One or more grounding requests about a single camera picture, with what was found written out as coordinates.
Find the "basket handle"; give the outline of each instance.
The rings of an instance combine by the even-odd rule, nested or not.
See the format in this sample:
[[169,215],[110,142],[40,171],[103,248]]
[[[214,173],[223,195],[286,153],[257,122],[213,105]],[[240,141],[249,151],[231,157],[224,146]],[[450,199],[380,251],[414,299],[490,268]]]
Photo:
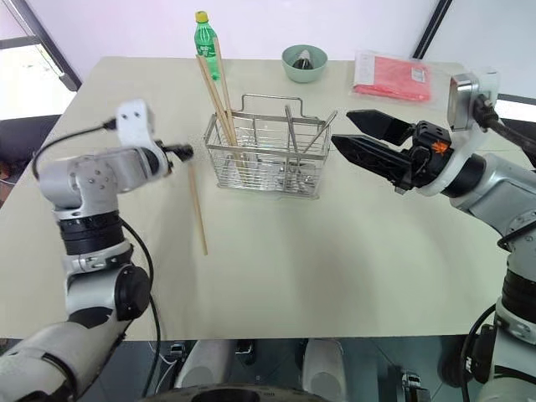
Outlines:
[[306,119],[316,119],[319,120],[316,116],[306,116],[303,114],[303,99],[295,96],[278,96],[278,95],[260,95],[260,94],[243,94],[242,95],[242,107],[237,111],[245,110],[245,98],[268,98],[268,99],[284,99],[286,101],[298,101],[300,102],[300,116]]

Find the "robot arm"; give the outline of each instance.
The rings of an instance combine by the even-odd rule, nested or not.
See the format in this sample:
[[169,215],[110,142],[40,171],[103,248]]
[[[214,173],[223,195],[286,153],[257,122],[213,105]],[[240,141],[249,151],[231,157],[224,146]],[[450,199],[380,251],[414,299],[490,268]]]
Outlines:
[[[481,157],[474,151],[487,136],[487,128],[529,156],[536,151],[536,141],[498,121],[492,107],[496,91],[490,77],[482,82],[474,75],[453,77],[452,139],[446,129],[428,121],[409,124],[379,111],[350,111],[347,116],[352,122],[374,139],[333,136],[332,142],[351,163],[387,178],[398,193],[412,188],[427,196],[442,193],[452,206],[502,236],[497,244],[510,254],[495,308],[491,363],[484,375],[487,383],[479,400],[532,400],[536,396],[536,175],[495,155]],[[410,138],[411,147],[401,152],[378,141],[401,146]]]
[[117,194],[171,172],[166,152],[181,160],[190,146],[163,147],[151,138],[142,100],[117,112],[121,147],[50,163],[40,174],[54,205],[66,255],[66,322],[37,332],[0,358],[0,401],[79,398],[101,372],[131,322],[149,304],[152,278],[131,262]]

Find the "black cable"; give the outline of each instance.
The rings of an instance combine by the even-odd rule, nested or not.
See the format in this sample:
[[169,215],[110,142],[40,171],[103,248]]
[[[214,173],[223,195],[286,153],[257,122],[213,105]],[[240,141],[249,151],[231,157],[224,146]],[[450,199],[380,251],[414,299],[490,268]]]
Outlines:
[[152,299],[152,296],[149,296],[149,303],[151,304],[151,310],[152,310],[152,316],[154,317],[154,325],[157,329],[157,346],[155,346],[154,350],[154,357],[152,358],[152,364],[151,368],[149,369],[149,374],[147,375],[147,381],[145,382],[145,387],[143,387],[142,392],[142,398],[147,397],[147,392],[149,391],[149,387],[151,386],[152,378],[154,377],[154,373],[157,369],[158,359],[160,358],[160,347],[162,343],[162,334],[160,333],[160,321],[158,320],[158,311],[157,306]]
[[145,258],[147,260],[147,266],[149,270],[149,281],[151,282],[151,288],[152,288],[152,281],[154,280],[154,266],[152,265],[152,258],[151,258],[151,254],[149,253],[149,249],[143,242],[140,235],[136,233],[136,231],[124,219],[121,219],[121,224],[126,230],[128,230],[128,232],[132,235],[132,237],[136,239],[136,242],[142,248],[143,254],[145,255]]
[[524,136],[520,132],[503,125],[499,121],[489,121],[487,126],[501,137],[519,146],[524,151],[536,153],[536,138]]
[[[136,242],[142,248],[143,254],[145,255],[145,258],[147,260],[147,265],[148,265],[148,270],[149,270],[149,281],[151,283],[151,288],[152,288],[152,282],[154,280],[154,266],[152,264],[151,253],[149,253],[149,249],[145,245],[140,235],[124,219],[121,219],[121,224],[126,230],[128,230],[128,232],[132,235],[132,237],[136,240]],[[161,349],[161,344],[162,344],[162,334],[160,331],[160,319],[158,318],[157,305],[154,299],[152,298],[152,295],[149,296],[149,304],[151,305],[152,316],[154,317],[154,326],[157,331],[157,344],[154,348],[154,357],[152,359],[151,368],[149,369],[149,374],[147,375],[145,387],[143,387],[142,398],[145,398],[147,396],[149,387],[151,386],[152,379],[157,369],[158,358],[160,358],[160,349]]]
[[32,161],[32,173],[33,173],[33,176],[37,180],[39,180],[39,172],[37,171],[37,162],[39,161],[39,158],[41,157],[41,155],[43,155],[43,152],[45,152],[47,149],[49,149],[53,145],[56,145],[59,142],[68,140],[68,139],[70,139],[72,137],[77,137],[77,136],[81,136],[81,135],[84,135],[84,134],[89,134],[90,132],[95,132],[95,131],[99,131],[99,130],[102,130],[102,129],[115,130],[116,129],[116,119],[110,119],[109,121],[106,121],[106,122],[102,123],[99,126],[86,128],[85,130],[81,130],[81,131],[71,132],[70,134],[62,136],[60,138],[56,138],[55,140],[43,145],[35,153],[35,155],[33,156],[33,161]]
[[518,237],[525,235],[528,232],[531,232],[534,228],[536,228],[536,220],[502,237],[498,240],[497,245],[503,250],[511,251],[508,243],[510,243],[512,240],[517,239]]
[[3,178],[0,178],[0,183],[7,184],[8,186],[14,186],[16,183],[10,182],[8,180],[4,180]]
[[463,342],[463,347],[461,348],[460,355],[460,383],[461,383],[461,397],[463,402],[470,402],[469,400],[469,389],[467,388],[467,376],[466,376],[466,360],[467,352],[472,349],[475,342],[475,336],[477,335],[478,329],[482,324],[487,320],[487,318],[492,315],[495,311],[495,305],[490,306],[482,315],[477,319],[473,324],[471,331],[466,336],[466,340]]

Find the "bottle label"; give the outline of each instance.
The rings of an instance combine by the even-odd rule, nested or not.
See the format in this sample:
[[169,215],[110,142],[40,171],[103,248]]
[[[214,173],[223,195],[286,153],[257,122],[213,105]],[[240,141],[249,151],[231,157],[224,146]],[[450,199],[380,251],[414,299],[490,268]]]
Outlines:
[[216,50],[213,44],[198,44],[198,54],[204,57],[214,57]]

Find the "green bowl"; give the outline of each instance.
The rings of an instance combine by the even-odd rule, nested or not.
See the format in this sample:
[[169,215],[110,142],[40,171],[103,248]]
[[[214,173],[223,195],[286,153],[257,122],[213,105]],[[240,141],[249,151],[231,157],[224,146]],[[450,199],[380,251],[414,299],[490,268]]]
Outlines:
[[[292,67],[303,50],[309,50],[311,63],[314,67],[313,70],[300,70]],[[327,54],[323,50],[315,48],[309,44],[297,44],[290,48],[286,48],[281,55],[281,59],[283,61],[283,68],[285,69],[286,76],[295,82],[305,84],[320,78],[326,69]]]

